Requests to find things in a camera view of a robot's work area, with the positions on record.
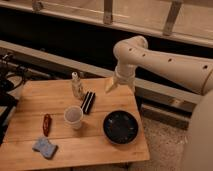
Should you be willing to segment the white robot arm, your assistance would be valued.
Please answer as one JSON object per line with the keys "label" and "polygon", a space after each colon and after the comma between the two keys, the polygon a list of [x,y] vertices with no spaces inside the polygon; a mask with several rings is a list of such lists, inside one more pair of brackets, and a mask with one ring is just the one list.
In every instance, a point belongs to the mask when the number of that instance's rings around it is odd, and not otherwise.
{"label": "white robot arm", "polygon": [[213,171],[213,59],[149,50],[143,36],[117,42],[113,54],[117,65],[106,92],[118,85],[135,91],[135,70],[142,67],[202,96],[190,119],[180,171]]}

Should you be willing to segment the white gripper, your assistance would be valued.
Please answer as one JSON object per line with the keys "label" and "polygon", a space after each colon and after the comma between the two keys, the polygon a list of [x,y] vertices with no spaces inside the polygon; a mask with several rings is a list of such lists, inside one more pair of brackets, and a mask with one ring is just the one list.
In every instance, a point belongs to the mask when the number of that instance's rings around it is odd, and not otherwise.
{"label": "white gripper", "polygon": [[130,90],[135,93],[135,70],[132,65],[117,65],[114,76],[106,81],[105,92],[109,93],[117,87],[117,84],[128,85]]}

